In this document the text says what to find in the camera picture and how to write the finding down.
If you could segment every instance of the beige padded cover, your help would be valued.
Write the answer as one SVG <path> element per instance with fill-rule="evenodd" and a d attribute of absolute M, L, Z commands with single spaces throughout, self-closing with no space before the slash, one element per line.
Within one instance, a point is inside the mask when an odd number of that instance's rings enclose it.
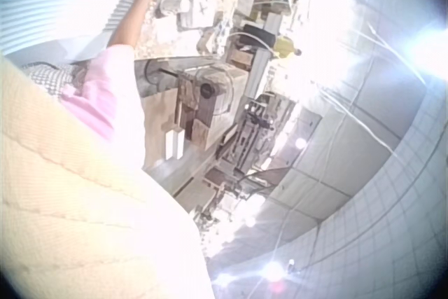
<path fill-rule="evenodd" d="M 24 298 L 212 298 L 195 224 L 0 59 L 1 268 Z"/>

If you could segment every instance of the light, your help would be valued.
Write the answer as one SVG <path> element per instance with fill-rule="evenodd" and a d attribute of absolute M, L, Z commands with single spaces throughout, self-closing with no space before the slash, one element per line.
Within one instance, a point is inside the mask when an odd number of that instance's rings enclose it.
<path fill-rule="evenodd" d="M 269 262 L 263 268 L 261 275 L 267 281 L 276 282 L 283 279 L 283 277 L 285 276 L 285 270 L 277 262 Z"/>
<path fill-rule="evenodd" d="M 269 167 L 269 165 L 271 164 L 271 162 L 272 162 L 272 158 L 268 158 L 268 159 L 266 159 L 265 162 L 261 165 L 261 169 L 262 169 L 263 171 L 265 171 L 265 170 Z"/>
<path fill-rule="evenodd" d="M 271 156 L 274 156 L 279 152 L 288 141 L 288 135 L 285 132 L 280 133 L 275 139 L 275 145 L 272 149 Z"/>
<path fill-rule="evenodd" d="M 221 273 L 218 278 L 214 281 L 215 285 L 218 285 L 220 287 L 227 287 L 228 284 L 230 284 L 232 281 L 235 280 L 235 277 L 231 276 L 227 273 Z"/>
<path fill-rule="evenodd" d="M 427 32 L 411 50 L 413 63 L 421 70 L 448 81 L 448 29 Z"/>
<path fill-rule="evenodd" d="M 307 141 L 303 138 L 299 138 L 295 142 L 295 147 L 297 147 L 299 150 L 303 150 L 305 147 L 307 147 Z"/>
<path fill-rule="evenodd" d="M 233 232 L 230 232 L 225 236 L 225 241 L 227 243 L 232 243 L 234 239 L 235 239 L 235 234 Z"/>
<path fill-rule="evenodd" d="M 256 215 L 265 201 L 266 197 L 262 195 L 252 195 L 246 202 L 246 214 L 249 216 Z"/>
<path fill-rule="evenodd" d="M 262 195 L 252 195 L 247 201 L 241 201 L 235 208 L 233 215 L 237 221 L 245 222 L 248 218 L 254 217 L 259 211 L 266 197 Z"/>
<path fill-rule="evenodd" d="M 223 249 L 222 244 L 211 244 L 207 249 L 207 256 L 213 258 Z"/>
<path fill-rule="evenodd" d="M 255 217 L 246 218 L 245 223 L 249 228 L 252 228 L 256 224 Z"/>

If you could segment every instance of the tiled wall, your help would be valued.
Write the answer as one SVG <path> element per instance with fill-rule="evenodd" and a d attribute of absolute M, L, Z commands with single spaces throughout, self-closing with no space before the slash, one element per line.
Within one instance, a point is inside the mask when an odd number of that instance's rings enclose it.
<path fill-rule="evenodd" d="M 216 289 L 218 298 L 408 299 L 431 287 L 447 264 L 446 104 L 445 82 L 433 80 L 398 158 L 319 231 L 277 250 L 274 260 L 293 258 L 300 274 L 253 291 L 270 253 L 226 270 L 239 280 Z"/>

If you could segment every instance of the wire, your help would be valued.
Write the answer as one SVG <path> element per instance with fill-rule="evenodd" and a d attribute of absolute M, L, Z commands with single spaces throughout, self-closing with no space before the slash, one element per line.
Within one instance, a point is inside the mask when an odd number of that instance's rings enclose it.
<path fill-rule="evenodd" d="M 423 77 L 421 77 L 421 74 L 419 73 L 419 71 L 414 66 L 412 66 L 403 56 L 401 56 L 396 50 L 394 50 L 391 47 L 391 45 L 389 45 L 380 35 L 378 35 L 378 33 L 375 31 L 375 29 L 372 27 L 372 25 L 369 22 L 367 23 L 367 25 L 369 26 L 369 29 L 372 32 L 372 34 L 374 34 L 379 41 L 368 36 L 367 34 L 364 34 L 363 32 L 358 31 L 357 29 L 354 29 L 354 28 L 349 28 L 349 29 L 351 31 L 353 31 L 354 33 L 357 33 L 359 36 L 362 36 L 364 39 L 367 39 L 367 40 L 373 42 L 374 44 L 376 44 L 376 45 L 388 50 L 392 54 L 394 54 L 415 75 L 415 77 L 417 77 L 419 79 L 419 81 L 426 87 L 426 82 L 423 79 Z"/>
<path fill-rule="evenodd" d="M 244 32 L 234 32 L 234 33 L 230 33 L 228 37 L 230 38 L 231 36 L 236 36 L 236 35 L 245 35 L 245 36 L 248 36 L 248 37 L 250 37 L 252 39 L 255 39 L 256 41 L 258 41 L 259 43 L 264 45 L 266 47 L 266 49 L 268 49 L 273 54 L 273 56 L 275 58 L 278 58 L 276 56 L 276 53 L 274 52 L 274 50 L 271 47 L 269 47 L 267 43 L 265 43 L 262 39 L 258 38 L 257 36 L 249 34 L 249 33 L 244 33 Z"/>
<path fill-rule="evenodd" d="M 336 105 L 338 106 L 340 109 L 342 109 L 349 117 L 351 117 L 351 119 L 353 119 L 356 123 L 358 123 L 364 130 L 367 131 L 368 134 L 370 134 L 370 136 L 372 136 L 373 139 L 375 139 L 377 141 L 378 144 L 380 144 L 381 146 L 383 146 L 386 150 L 388 150 L 391 155 L 395 156 L 396 158 L 400 159 L 395 151 L 388 145 L 386 144 L 384 141 L 382 141 L 366 124 L 364 124 L 363 122 L 361 122 L 357 117 L 355 117 L 354 114 L 352 114 L 345 106 L 343 106 L 341 103 L 339 103 L 335 98 L 333 98 L 333 96 L 329 95 L 327 92 L 325 92 L 324 90 L 322 90 L 321 88 L 318 87 L 319 93 L 323 96 L 324 100 L 326 100 L 327 102 L 329 102 L 331 105 Z"/>
<path fill-rule="evenodd" d="M 412 73 L 423 83 L 423 85 L 426 87 L 426 82 L 425 80 L 421 77 L 419 71 L 417 69 L 415 69 L 414 66 L 412 66 L 412 64 L 410 64 L 404 57 L 402 57 L 396 50 L 394 50 L 391 45 L 389 45 L 387 42 L 385 42 L 385 40 L 378 35 L 377 31 L 372 27 L 372 25 L 368 22 L 367 25 L 369 26 L 370 31 L 372 32 L 373 35 L 375 35 L 380 41 L 381 43 L 383 43 L 386 48 L 392 53 L 394 54 L 407 68 L 409 68 L 410 71 L 412 71 Z"/>

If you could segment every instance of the ceiling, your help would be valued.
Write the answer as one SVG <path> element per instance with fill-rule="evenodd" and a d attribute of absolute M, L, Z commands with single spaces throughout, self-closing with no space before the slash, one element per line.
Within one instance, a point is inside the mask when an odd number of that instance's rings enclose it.
<path fill-rule="evenodd" d="M 426 7 L 414 6 L 423 1 L 413 0 L 407 5 L 403 0 L 368 0 L 370 8 L 356 5 L 351 28 L 372 36 L 367 26 L 371 23 L 378 35 L 403 53 L 406 33 L 432 20 L 429 13 L 434 12 L 428 8 L 434 4 L 426 1 Z M 412 7 L 414 16 L 405 15 L 410 12 L 405 6 Z M 355 117 L 394 149 L 412 124 L 426 89 L 387 50 L 351 30 L 342 32 L 342 38 L 344 44 L 339 44 L 337 52 L 345 53 L 350 67 L 330 89 Z M 321 59 L 330 62 L 325 56 Z M 327 68 L 331 74 L 331 64 Z M 323 119 L 305 151 L 262 206 L 257 224 L 240 229 L 235 240 L 209 262 L 211 274 L 311 230 L 350 200 L 389 158 L 388 150 L 319 95 L 301 102 Z"/>

